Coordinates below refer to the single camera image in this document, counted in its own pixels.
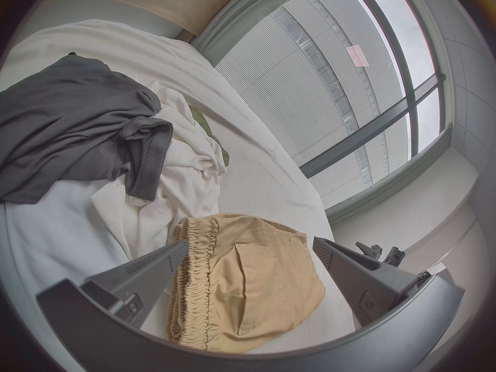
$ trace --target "green garment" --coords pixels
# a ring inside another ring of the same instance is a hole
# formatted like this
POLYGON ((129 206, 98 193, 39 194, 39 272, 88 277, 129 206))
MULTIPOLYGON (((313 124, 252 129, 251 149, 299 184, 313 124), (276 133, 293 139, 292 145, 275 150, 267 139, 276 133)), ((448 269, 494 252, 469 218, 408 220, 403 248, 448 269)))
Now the green garment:
POLYGON ((189 109, 191 110, 191 114, 193 115, 193 119, 198 124, 200 124, 200 127, 202 127, 205 130, 205 132, 207 133, 207 135, 210 138, 212 138, 213 140, 215 140, 219 144, 219 146, 220 146, 220 148, 222 150, 222 159, 224 160, 224 165, 225 166, 228 166, 229 165, 229 153, 224 150, 224 148, 220 144, 219 140, 217 138, 215 138, 214 135, 212 135, 212 130, 208 126, 208 123, 207 123, 207 120, 206 120, 205 116, 195 106, 192 106, 192 105, 188 105, 188 106, 189 106, 189 109))

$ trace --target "sky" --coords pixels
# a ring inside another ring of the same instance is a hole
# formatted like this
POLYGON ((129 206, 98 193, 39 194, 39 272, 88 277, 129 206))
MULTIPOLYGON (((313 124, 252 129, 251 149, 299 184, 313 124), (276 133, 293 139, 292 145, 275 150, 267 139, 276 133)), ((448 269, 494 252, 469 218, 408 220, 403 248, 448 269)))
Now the sky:
MULTIPOLYGON (((424 35, 418 25, 415 16, 405 0, 375 0, 381 7, 384 15, 386 15, 391 24, 396 37, 398 38, 403 53, 410 69, 413 86, 417 87, 423 83, 434 73, 429 48, 425 41, 424 35)), ((379 27, 372 13, 366 7, 362 0, 359 0, 364 9, 367 11, 373 20, 375 27, 378 29, 381 37, 388 46, 388 42, 379 27)), ((388 48, 391 60, 394 62, 394 56, 390 48, 388 48)), ((399 70, 395 65, 398 79, 399 70)), ((418 106, 418 150, 422 151, 439 135, 439 98, 437 91, 434 91, 418 106)))

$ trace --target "white cloth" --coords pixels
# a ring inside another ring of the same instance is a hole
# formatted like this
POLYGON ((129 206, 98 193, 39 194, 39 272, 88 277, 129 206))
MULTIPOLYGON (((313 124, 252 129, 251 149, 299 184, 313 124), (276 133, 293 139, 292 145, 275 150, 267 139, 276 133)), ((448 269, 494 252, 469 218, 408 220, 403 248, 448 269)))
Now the white cloth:
POLYGON ((127 195, 125 174, 91 197, 130 260, 172 243, 181 219, 218 213, 219 176, 226 172, 219 144, 193 119, 184 97, 157 81, 148 87, 162 104, 154 117, 174 127, 155 199, 148 202, 127 195))
MULTIPOLYGON (((179 91, 186 102, 202 111, 213 133, 230 153, 229 170, 220 177, 220 213, 259 216, 306 232, 310 249, 314 236, 333 238, 319 194, 311 183, 226 79, 187 43, 100 20, 42 30, 23 40, 10 51, 0 71, 0 90, 42 70, 72 51, 84 57, 101 59, 112 70, 128 76, 133 77, 138 73, 142 84, 157 80, 164 86, 179 91)), ((70 196, 63 192, 57 194, 59 204, 70 196)), ((92 245, 101 242, 106 236, 110 236, 110 233, 97 213, 93 214, 96 217, 81 215, 80 220, 85 221, 87 225, 84 229, 73 228, 71 221, 64 219, 65 214, 73 213, 71 210, 60 208, 54 211, 43 209, 39 205, 34 205, 29 210, 12 207, 7 204, 7 217, 0 216, 0 220, 6 219, 7 230, 0 233, 0 265, 4 256, 13 255, 16 271, 10 269, 9 275, 2 275, 2 281, 13 280, 11 277, 18 274, 24 287, 17 285, 16 291, 26 291, 32 299, 33 307, 37 307, 35 295, 40 286, 45 285, 42 288, 46 288, 54 279, 79 278, 89 273, 86 266, 92 258, 92 245), (22 232, 11 230, 12 219, 31 222, 31 217, 35 214, 39 219, 33 224, 24 225, 22 232), (98 220, 105 228, 104 231, 91 228, 98 220), (67 237, 68 232, 72 233, 72 236, 67 237), (87 252, 73 252, 72 242, 85 242, 87 252), (29 265, 26 259, 23 259, 27 247, 32 248, 33 252, 49 255, 62 243, 66 243, 66 246, 57 252, 54 260, 29 265), (73 262, 65 265, 66 259, 73 262), (48 272, 51 263, 60 267, 57 276, 48 272), (40 277, 39 283, 29 286, 27 282, 35 274, 40 277)), ((126 258, 117 241, 114 240, 113 243, 116 248, 114 251, 120 252, 126 258)), ((100 248, 95 246, 95 249, 93 258, 98 259, 100 248)), ((315 269, 326 287, 324 300, 317 310, 294 330, 263 344, 250 351, 251 353, 301 349, 337 339, 355 330, 350 307, 343 295, 314 252, 310 253, 315 269)), ((109 263, 101 263, 99 266, 100 271, 112 267, 109 263)), ((15 297, 17 304, 25 304, 16 291, 10 291, 9 296, 15 297)), ((23 316, 30 329, 39 324, 38 321, 25 317, 26 314, 23 316)), ((165 326, 160 326, 159 320, 149 322, 149 326, 155 328, 153 334, 164 337, 165 326)), ((38 334, 36 336, 45 342, 52 340, 52 337, 53 334, 50 339, 38 334)), ((56 360, 60 359, 58 353, 50 351, 50 354, 56 360)))

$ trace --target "bed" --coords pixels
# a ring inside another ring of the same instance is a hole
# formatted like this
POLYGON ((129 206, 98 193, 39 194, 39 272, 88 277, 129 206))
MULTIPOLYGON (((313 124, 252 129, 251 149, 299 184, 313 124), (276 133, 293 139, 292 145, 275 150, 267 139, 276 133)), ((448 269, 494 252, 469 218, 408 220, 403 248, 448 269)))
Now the bed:
MULTIPOLYGON (((194 47, 123 24, 89 20, 49 28, 16 45, 0 72, 0 90, 76 52, 96 58, 142 84, 153 80, 181 92, 207 117, 212 132, 230 153, 220 177, 220 212, 259 216, 332 239, 319 195, 265 124, 194 47)), ((0 276, 34 337, 63 367, 82 370, 55 337, 35 295, 68 277, 77 284, 127 261, 94 210, 90 196, 106 181, 59 181, 36 205, 0 205, 0 276)), ((318 309, 300 326, 251 353, 309 347, 355 330, 352 313, 316 255, 311 255, 326 287, 318 309)), ((167 296, 163 295, 143 330, 163 337, 167 296)))

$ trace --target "pocket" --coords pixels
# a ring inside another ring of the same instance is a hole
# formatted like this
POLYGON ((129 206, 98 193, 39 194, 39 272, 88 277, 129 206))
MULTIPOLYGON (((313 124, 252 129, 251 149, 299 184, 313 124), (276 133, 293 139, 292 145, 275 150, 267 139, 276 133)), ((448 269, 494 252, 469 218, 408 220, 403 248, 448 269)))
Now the pocket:
POLYGON ((257 244, 234 244, 245 278, 245 310, 238 335, 279 334, 293 328, 286 299, 286 280, 273 249, 257 244))

